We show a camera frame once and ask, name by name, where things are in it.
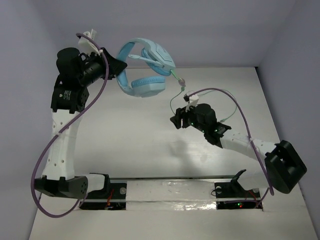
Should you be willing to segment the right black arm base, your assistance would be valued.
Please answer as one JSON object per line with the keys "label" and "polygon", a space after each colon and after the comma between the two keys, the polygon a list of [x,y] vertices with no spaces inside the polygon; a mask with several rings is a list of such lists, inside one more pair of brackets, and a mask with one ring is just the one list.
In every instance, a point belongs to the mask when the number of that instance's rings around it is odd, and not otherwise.
{"label": "right black arm base", "polygon": [[259,190],[245,190],[238,182],[243,169],[230,180],[214,184],[210,194],[216,198],[218,210],[263,209]]}

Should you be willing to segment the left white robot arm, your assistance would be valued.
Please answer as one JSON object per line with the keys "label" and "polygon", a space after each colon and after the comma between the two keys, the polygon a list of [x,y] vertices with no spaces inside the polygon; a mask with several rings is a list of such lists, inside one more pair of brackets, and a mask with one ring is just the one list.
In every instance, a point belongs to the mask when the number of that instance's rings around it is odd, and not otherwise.
{"label": "left white robot arm", "polygon": [[98,79],[111,80],[127,65],[105,48],[99,53],[81,53],[68,47],[57,53],[56,66],[59,74],[50,105],[53,139],[44,151],[48,157],[41,177],[32,186],[49,197],[83,199],[91,192],[106,197],[111,193],[107,174],[75,174],[76,139],[82,115],[89,108],[88,86]]}

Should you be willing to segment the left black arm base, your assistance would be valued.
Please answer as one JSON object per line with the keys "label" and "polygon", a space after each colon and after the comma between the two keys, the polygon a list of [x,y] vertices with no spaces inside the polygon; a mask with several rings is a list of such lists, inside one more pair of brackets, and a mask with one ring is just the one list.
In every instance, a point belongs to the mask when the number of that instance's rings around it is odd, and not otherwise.
{"label": "left black arm base", "polygon": [[81,210],[97,211],[122,211],[126,210],[125,182],[111,182],[108,174],[101,174],[104,177],[103,188],[88,193],[83,203],[79,204]]}

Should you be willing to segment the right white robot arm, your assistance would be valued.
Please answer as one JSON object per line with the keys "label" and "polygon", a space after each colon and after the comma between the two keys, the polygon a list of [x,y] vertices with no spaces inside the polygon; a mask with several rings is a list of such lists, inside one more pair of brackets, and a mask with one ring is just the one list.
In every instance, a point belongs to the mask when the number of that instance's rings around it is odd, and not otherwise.
{"label": "right white robot arm", "polygon": [[177,108],[170,121],[177,129],[197,129],[211,145],[258,161],[261,170],[242,172],[231,183],[230,189],[235,196],[241,197],[251,189],[264,188],[289,194],[307,173],[306,165],[290,142],[281,140],[273,143],[237,132],[218,121],[209,104]]}

